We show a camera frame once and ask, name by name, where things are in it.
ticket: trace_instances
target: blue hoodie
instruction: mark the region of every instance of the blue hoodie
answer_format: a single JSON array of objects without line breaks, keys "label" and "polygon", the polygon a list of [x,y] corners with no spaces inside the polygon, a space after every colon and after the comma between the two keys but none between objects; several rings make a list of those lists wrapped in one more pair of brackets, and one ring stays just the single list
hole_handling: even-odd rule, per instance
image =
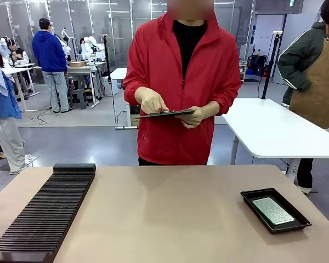
[{"label": "blue hoodie", "polygon": [[57,37],[48,31],[38,31],[32,42],[34,56],[42,71],[67,72],[65,53]]}]

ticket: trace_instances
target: black trousers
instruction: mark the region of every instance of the black trousers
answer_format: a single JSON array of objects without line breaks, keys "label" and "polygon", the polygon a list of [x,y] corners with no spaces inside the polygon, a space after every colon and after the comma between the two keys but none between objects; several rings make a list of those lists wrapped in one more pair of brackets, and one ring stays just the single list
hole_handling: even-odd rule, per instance
[{"label": "black trousers", "polygon": [[303,188],[312,188],[312,166],[313,159],[301,159],[300,166],[297,170],[298,185]]},{"label": "black trousers", "polygon": [[138,159],[138,162],[139,162],[139,166],[161,166],[161,165],[164,165],[164,164],[158,164],[158,163],[151,163],[151,162],[148,162],[147,160],[144,160],[140,157]]}]

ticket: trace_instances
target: white sneaker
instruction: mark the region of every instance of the white sneaker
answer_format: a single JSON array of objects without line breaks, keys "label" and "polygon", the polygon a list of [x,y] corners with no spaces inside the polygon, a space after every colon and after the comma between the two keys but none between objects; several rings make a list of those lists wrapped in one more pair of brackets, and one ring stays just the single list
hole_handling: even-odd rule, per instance
[{"label": "white sneaker", "polygon": [[304,187],[301,187],[301,186],[297,186],[301,192],[303,192],[305,195],[308,195],[311,191],[312,191],[312,188],[304,188]]}]

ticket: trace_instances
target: person in blue hoodie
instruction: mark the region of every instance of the person in blue hoodie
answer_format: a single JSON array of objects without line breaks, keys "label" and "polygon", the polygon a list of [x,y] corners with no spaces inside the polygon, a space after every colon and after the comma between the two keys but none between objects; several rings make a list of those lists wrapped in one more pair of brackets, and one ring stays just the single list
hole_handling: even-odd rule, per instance
[{"label": "person in blue hoodie", "polygon": [[[42,67],[45,83],[51,92],[51,106],[53,112],[65,113],[71,111],[67,99],[67,84],[65,76],[68,75],[65,53],[57,37],[52,34],[50,20],[40,18],[40,31],[32,42],[34,56]],[[57,100],[56,89],[59,93],[61,108]]]}]

